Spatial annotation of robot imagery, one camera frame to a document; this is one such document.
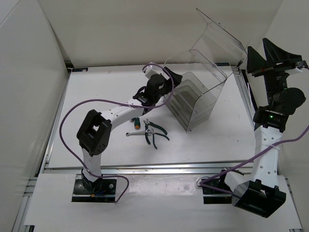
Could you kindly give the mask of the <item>smoky clear plastic drawer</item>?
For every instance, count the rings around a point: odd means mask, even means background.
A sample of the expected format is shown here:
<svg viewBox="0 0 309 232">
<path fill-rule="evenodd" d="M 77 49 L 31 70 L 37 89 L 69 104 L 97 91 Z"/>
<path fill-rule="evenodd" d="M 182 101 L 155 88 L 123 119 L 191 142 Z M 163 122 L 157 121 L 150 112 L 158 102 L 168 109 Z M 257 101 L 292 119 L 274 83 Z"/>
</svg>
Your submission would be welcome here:
<svg viewBox="0 0 309 232">
<path fill-rule="evenodd" d="M 207 121 L 217 99 L 191 72 L 183 74 L 173 93 L 164 96 L 164 102 L 186 132 Z"/>
</svg>

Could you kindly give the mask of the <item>clear plastic organizer case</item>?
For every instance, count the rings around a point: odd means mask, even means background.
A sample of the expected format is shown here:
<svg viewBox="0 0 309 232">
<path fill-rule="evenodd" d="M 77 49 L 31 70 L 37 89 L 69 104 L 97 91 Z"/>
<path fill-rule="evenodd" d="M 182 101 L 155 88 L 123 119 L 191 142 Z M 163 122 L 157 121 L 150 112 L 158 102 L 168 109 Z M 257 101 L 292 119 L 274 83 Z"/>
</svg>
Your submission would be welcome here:
<svg viewBox="0 0 309 232">
<path fill-rule="evenodd" d="M 170 58 L 164 67 L 183 75 L 193 73 L 218 100 L 232 66 L 239 67 L 247 59 L 247 52 L 241 41 L 197 9 L 206 28 L 194 45 Z"/>
</svg>

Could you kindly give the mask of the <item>green handled cutter pliers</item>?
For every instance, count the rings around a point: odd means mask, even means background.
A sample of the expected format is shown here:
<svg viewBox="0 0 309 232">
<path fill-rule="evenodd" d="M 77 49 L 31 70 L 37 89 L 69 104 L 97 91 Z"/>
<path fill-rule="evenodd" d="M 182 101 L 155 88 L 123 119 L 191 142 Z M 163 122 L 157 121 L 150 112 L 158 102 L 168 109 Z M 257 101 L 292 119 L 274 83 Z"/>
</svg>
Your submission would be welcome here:
<svg viewBox="0 0 309 232">
<path fill-rule="evenodd" d="M 156 146 L 156 143 L 155 143 L 155 136 L 156 135 L 158 135 L 158 136 L 161 136 L 161 137 L 164 137 L 164 138 L 166 138 L 168 141 L 170 140 L 165 134 L 162 134 L 162 133 L 158 133 L 158 132 L 156 132 L 156 131 L 154 131 L 154 130 L 150 130 L 150 129 L 147 129 L 146 131 L 145 131 L 145 139 L 146 139 L 146 142 L 147 142 L 147 144 L 151 144 L 151 142 L 150 142 L 150 140 L 149 140 L 149 136 L 152 136 L 152 144 L 153 144 L 153 146 L 154 146 L 154 148 L 155 149 L 157 149 L 157 146 Z"/>
</svg>

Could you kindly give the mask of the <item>green orange stubby screwdriver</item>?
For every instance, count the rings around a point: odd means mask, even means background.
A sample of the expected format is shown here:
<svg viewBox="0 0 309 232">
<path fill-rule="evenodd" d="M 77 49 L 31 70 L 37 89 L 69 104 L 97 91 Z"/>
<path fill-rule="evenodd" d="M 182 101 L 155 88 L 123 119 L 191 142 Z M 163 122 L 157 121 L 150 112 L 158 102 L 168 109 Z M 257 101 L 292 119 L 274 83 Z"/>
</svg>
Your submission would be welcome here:
<svg viewBox="0 0 309 232">
<path fill-rule="evenodd" d="M 139 130 L 140 129 L 140 118 L 139 117 L 136 117 L 134 119 L 134 127 L 135 129 Z"/>
</svg>

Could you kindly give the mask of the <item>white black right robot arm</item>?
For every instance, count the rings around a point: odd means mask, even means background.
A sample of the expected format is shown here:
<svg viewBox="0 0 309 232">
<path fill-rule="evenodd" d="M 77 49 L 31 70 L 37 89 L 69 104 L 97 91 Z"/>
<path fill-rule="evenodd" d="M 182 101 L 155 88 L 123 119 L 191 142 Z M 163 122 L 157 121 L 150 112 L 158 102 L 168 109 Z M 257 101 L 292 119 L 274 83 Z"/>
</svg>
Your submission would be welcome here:
<svg viewBox="0 0 309 232">
<path fill-rule="evenodd" d="M 254 114 L 255 155 L 250 159 L 253 169 L 242 174 L 231 168 L 217 180 L 222 193 L 231 191 L 231 203 L 263 218 L 270 217 L 286 201 L 286 193 L 278 183 L 279 145 L 289 116 L 293 115 L 306 97 L 302 90 L 288 87 L 287 78 L 308 69 L 301 55 L 289 53 L 263 38 L 265 56 L 248 47 L 247 72 L 262 76 L 265 82 L 267 105 Z"/>
</svg>

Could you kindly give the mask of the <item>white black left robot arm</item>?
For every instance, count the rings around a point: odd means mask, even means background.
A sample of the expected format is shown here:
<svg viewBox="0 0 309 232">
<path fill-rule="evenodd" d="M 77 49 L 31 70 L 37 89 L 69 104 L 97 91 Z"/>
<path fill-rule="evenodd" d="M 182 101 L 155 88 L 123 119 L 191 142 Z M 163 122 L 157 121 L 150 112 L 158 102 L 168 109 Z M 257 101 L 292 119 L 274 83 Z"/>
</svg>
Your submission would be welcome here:
<svg viewBox="0 0 309 232">
<path fill-rule="evenodd" d="M 165 95 L 170 96 L 182 82 L 182 75 L 167 67 L 162 67 L 163 72 L 159 73 L 157 67 L 154 63 L 143 67 L 147 84 L 139 88 L 128 102 L 118 103 L 115 108 L 104 112 L 90 110 L 84 118 L 77 139 L 83 152 L 82 183 L 90 193 L 97 194 L 103 190 L 101 154 L 108 146 L 111 132 L 123 123 L 158 108 L 159 100 Z"/>
</svg>

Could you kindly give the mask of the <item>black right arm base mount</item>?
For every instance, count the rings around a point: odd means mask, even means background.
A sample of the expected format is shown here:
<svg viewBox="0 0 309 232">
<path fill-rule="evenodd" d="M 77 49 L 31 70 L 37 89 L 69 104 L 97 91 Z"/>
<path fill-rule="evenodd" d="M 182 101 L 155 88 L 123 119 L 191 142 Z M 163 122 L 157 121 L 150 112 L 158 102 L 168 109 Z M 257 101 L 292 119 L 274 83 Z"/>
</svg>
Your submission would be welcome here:
<svg viewBox="0 0 309 232">
<path fill-rule="evenodd" d="M 202 188 L 205 204 L 231 203 L 240 207 L 246 199 L 249 188 L 249 175 L 238 170 L 223 169 L 216 177 L 201 177 L 196 186 Z"/>
</svg>

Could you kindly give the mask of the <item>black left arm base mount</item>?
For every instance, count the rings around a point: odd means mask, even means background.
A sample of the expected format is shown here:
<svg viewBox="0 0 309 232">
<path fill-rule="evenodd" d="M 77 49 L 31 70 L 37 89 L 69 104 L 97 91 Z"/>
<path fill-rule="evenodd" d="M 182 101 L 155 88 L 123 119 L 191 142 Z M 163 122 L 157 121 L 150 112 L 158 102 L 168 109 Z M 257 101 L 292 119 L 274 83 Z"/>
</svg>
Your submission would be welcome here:
<svg viewBox="0 0 309 232">
<path fill-rule="evenodd" d="M 113 203 L 116 197 L 116 178 L 99 178 L 86 183 L 81 176 L 75 178 L 71 201 L 74 203 Z"/>
</svg>

